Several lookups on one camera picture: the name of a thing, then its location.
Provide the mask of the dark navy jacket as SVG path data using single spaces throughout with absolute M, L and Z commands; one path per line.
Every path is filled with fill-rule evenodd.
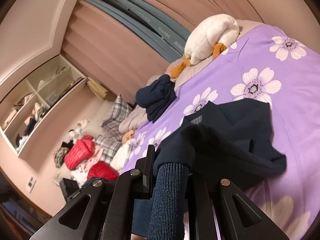
M 271 144 L 268 103 L 242 99 L 185 116 L 157 148 L 156 186 L 149 200 L 135 202 L 132 234 L 148 239 L 183 239 L 185 190 L 192 175 L 213 186 L 229 179 L 246 190 L 285 172 L 285 155 Z

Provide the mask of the lower red puffer jacket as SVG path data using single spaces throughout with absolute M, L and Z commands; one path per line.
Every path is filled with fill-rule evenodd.
M 119 174 L 107 163 L 99 161 L 89 169 L 87 179 L 90 180 L 92 178 L 103 178 L 108 181 L 113 181 L 119 178 Z

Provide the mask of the red puffer jacket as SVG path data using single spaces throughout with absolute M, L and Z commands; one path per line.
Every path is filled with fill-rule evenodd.
M 99 161 L 89 169 L 87 179 L 90 180 L 92 178 L 103 178 L 108 181 L 113 181 L 119 178 L 119 174 L 107 163 Z
M 64 158 L 69 170 L 75 170 L 81 162 L 92 157 L 95 152 L 95 142 L 93 140 L 94 137 L 91 135 L 84 135 L 81 139 L 77 140 Z

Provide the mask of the upper red puffer jacket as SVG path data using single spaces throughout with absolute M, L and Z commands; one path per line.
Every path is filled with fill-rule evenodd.
M 69 170 L 75 170 L 81 162 L 92 157 L 95 152 L 95 142 L 93 140 L 94 137 L 91 135 L 84 135 L 81 139 L 77 140 L 64 158 Z

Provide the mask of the small white plush toy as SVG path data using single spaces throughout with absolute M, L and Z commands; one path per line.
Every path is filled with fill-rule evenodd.
M 82 132 L 83 132 L 84 128 L 88 125 L 89 122 L 90 122 L 90 120 L 88 120 L 88 119 L 80 120 L 76 124 L 75 129 L 70 129 L 68 132 L 70 141 L 72 141 L 75 144 L 78 139 L 81 139 Z

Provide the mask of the grey plaid pillow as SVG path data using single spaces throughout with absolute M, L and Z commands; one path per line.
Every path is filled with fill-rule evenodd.
M 119 126 L 131 112 L 132 107 L 118 95 L 111 113 L 101 124 L 101 134 L 94 139 L 95 144 L 103 150 L 100 161 L 110 164 L 120 149 L 123 134 L 120 133 Z

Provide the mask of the light grey folded blanket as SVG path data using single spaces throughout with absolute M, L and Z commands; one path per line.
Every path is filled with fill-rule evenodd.
M 130 130 L 138 129 L 148 121 L 146 109 L 137 105 L 135 109 L 120 123 L 119 132 L 125 134 Z

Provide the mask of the folded dark navy garment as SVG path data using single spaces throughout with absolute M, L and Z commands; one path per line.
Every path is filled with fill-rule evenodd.
M 146 109 L 150 122 L 156 122 L 177 98 L 174 88 L 175 83 L 165 74 L 137 91 L 136 103 Z

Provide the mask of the pink pleated curtain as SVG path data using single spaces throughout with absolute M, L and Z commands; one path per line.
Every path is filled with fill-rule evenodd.
M 193 29 L 217 14 L 261 21 L 249 0 L 78 0 L 61 54 L 132 102 L 150 77 L 182 57 Z

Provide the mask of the purple floral bed sheet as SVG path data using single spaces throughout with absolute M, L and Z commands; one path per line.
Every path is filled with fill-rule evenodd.
M 319 213 L 319 54 L 262 24 L 217 59 L 186 68 L 175 85 L 177 97 L 166 112 L 136 130 L 124 170 L 208 102 L 250 98 L 268 103 L 272 144 L 286 156 L 287 169 L 247 195 L 290 239 L 304 237 Z

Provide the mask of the grey blue lettered curtain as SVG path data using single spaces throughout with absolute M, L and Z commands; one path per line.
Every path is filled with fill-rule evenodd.
M 184 54 L 190 32 L 144 0 L 84 0 L 140 37 L 168 62 Z

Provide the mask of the white plush duck toy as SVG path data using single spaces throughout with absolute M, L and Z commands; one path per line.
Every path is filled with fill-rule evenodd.
M 186 67 L 195 66 L 210 56 L 217 58 L 236 41 L 239 33 L 239 25 L 230 15 L 206 18 L 189 35 L 182 62 L 170 70 L 170 77 L 178 78 Z

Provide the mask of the white wall switch panel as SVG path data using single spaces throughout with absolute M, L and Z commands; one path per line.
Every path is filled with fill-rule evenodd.
M 36 183 L 36 178 L 30 177 L 30 179 L 28 180 L 28 183 L 27 183 L 27 185 L 25 187 L 26 191 L 31 193 L 33 188 L 34 188 L 34 186 L 35 186 L 35 183 Z

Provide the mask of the white wall shelf unit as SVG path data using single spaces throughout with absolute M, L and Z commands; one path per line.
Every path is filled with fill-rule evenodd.
M 55 105 L 82 89 L 87 77 L 62 55 L 48 60 L 1 100 L 1 132 L 16 156 Z

